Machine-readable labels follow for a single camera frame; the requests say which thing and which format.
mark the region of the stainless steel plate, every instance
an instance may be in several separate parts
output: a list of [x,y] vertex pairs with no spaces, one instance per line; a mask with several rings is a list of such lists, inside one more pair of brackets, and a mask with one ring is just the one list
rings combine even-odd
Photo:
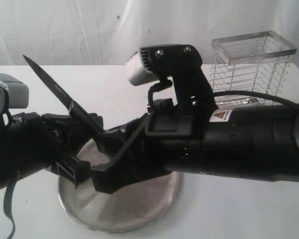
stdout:
[[[108,162],[94,141],[89,141],[78,157],[91,165]],[[143,227],[163,215],[173,203],[180,186],[181,173],[129,185],[112,195],[96,192],[92,179],[77,189],[59,178],[60,202],[77,223],[94,231],[123,233]]]

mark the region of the white backdrop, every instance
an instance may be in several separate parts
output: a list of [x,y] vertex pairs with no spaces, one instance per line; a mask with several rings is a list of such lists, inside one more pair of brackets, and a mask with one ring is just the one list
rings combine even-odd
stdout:
[[118,65],[140,46],[274,30],[298,47],[299,0],[0,0],[0,65]]

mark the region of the wire basket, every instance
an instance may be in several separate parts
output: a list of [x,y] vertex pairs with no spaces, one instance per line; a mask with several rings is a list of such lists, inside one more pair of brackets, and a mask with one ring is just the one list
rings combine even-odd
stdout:
[[[296,48],[274,31],[218,38],[212,41],[209,83],[214,92],[243,90],[278,95]],[[219,108],[274,105],[275,102],[245,96],[215,98]]]

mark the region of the warning label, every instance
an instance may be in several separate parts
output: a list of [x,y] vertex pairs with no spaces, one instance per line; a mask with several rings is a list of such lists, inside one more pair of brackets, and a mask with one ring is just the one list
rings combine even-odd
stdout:
[[233,110],[215,110],[209,122],[227,122]]

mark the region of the white tabletop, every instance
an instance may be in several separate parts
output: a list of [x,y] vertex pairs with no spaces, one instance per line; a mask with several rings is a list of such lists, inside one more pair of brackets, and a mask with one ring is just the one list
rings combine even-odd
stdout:
[[[204,65],[208,72],[209,65]],[[123,124],[146,111],[149,85],[133,87],[123,66],[44,66],[88,112],[104,117],[105,128]],[[67,114],[66,109],[28,66],[0,66],[30,89],[24,112]],[[282,97],[299,103],[299,70],[289,68]],[[172,89],[157,96],[171,96]],[[13,110],[12,114],[21,112]],[[3,213],[0,190],[0,238],[11,223]],[[57,194],[57,176],[40,171],[17,183],[12,203],[15,239],[299,239],[299,183],[258,182],[185,174],[178,199],[156,222],[124,234],[103,234],[74,222]]]

